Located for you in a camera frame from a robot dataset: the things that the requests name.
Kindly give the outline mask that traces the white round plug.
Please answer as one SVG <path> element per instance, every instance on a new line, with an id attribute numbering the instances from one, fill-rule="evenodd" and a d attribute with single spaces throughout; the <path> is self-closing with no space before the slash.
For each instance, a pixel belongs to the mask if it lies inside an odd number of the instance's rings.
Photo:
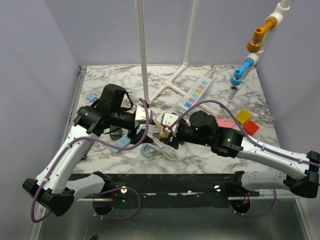
<path id="1" fill-rule="evenodd" d="M 145 156 L 150 158 L 158 154 L 163 155 L 166 159 L 170 161 L 175 161 L 178 158 L 177 151 L 174 148 L 162 143 L 157 139 L 154 139 L 153 143 L 147 144 Z"/>

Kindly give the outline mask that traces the light blue charger plug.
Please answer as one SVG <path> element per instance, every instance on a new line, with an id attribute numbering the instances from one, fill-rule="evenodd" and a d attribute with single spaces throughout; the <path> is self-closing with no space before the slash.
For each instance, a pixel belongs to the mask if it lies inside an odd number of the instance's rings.
<path id="1" fill-rule="evenodd" d="M 86 96 L 86 100 L 90 103 L 95 102 L 98 99 L 97 95 L 94 93 L 90 93 Z"/>

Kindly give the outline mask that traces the pink triangular power strip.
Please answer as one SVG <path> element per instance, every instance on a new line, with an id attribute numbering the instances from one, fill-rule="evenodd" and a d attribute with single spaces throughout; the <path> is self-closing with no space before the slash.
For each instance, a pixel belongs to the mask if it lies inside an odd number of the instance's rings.
<path id="1" fill-rule="evenodd" d="M 216 119 L 216 122 L 219 127 L 222 128 L 232 128 L 235 125 L 235 121 L 233 119 Z"/>

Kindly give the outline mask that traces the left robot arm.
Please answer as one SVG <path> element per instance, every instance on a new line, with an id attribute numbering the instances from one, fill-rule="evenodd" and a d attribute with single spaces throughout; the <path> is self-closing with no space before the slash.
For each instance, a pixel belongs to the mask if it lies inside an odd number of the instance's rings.
<path id="1" fill-rule="evenodd" d="M 68 136 L 45 169 L 36 178 L 24 181 L 23 189 L 33 198 L 30 217 L 34 223 L 39 222 L 35 218 L 36 204 L 59 217 L 78 199 L 95 194 L 104 198 L 110 194 L 111 185 L 102 173 L 90 174 L 82 180 L 70 181 L 69 178 L 95 142 L 120 151 L 133 150 L 144 142 L 152 122 L 152 111 L 149 103 L 140 98 L 140 104 L 131 113 L 130 107 L 122 107 L 124 97 L 128 96 L 125 88 L 111 83 L 106 85 L 100 98 L 78 109 Z M 135 135 L 140 124 L 144 124 L 145 128 L 137 137 L 131 136 L 129 147 L 116 146 L 100 139 L 110 126 L 126 129 Z"/>

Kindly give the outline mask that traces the red cube socket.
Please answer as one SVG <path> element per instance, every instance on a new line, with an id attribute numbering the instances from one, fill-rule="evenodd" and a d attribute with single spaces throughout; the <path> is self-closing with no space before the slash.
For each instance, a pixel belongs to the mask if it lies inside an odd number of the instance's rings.
<path id="1" fill-rule="evenodd" d="M 243 126 L 243 129 L 249 136 L 253 136 L 260 129 L 260 127 L 250 120 Z"/>

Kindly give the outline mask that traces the wooden cube socket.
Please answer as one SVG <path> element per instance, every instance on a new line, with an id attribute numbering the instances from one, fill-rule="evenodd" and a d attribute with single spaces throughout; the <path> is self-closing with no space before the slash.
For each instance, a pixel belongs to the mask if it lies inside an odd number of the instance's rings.
<path id="1" fill-rule="evenodd" d="M 169 137 L 169 133 L 164 131 L 164 126 L 157 123 L 153 129 L 152 136 L 158 140 L 166 139 Z"/>

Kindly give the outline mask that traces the white multicolour power strip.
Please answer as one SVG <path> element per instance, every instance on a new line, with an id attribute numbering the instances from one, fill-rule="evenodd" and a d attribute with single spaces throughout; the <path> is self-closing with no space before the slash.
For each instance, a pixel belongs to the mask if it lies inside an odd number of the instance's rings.
<path id="1" fill-rule="evenodd" d="M 200 76 L 177 104 L 179 111 L 184 113 L 196 104 L 205 94 L 211 83 L 211 78 L 207 76 Z"/>

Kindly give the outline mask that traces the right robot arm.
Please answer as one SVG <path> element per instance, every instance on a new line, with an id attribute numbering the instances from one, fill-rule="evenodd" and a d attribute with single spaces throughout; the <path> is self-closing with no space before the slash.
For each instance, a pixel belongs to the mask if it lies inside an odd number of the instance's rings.
<path id="1" fill-rule="evenodd" d="M 274 189 L 314 199 L 318 195 L 320 155 L 315 151 L 298 153 L 265 144 L 233 128 L 220 127 L 216 118 L 199 110 L 189 121 L 165 113 L 164 136 L 160 141 L 178 149 L 184 143 L 209 147 L 221 157 L 250 160 L 273 169 L 267 172 L 244 172 L 230 183 L 230 191 L 241 196 L 247 191 Z"/>

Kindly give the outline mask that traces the yellow cube socket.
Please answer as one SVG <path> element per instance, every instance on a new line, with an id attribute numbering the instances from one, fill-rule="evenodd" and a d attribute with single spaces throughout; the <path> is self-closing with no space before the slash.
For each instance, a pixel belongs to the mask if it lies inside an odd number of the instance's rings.
<path id="1" fill-rule="evenodd" d="M 247 109 L 242 109 L 237 115 L 236 115 L 236 119 L 237 121 L 242 124 L 245 125 L 248 121 L 250 121 L 253 118 L 252 113 L 247 110 Z"/>

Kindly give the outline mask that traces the dark green cube socket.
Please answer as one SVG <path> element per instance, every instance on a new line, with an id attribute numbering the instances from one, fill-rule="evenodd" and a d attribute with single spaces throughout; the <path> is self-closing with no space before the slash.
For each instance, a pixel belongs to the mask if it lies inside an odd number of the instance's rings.
<path id="1" fill-rule="evenodd" d="M 111 125 L 109 128 L 109 136 L 113 141 L 119 140 L 123 136 L 123 131 L 120 127 Z"/>

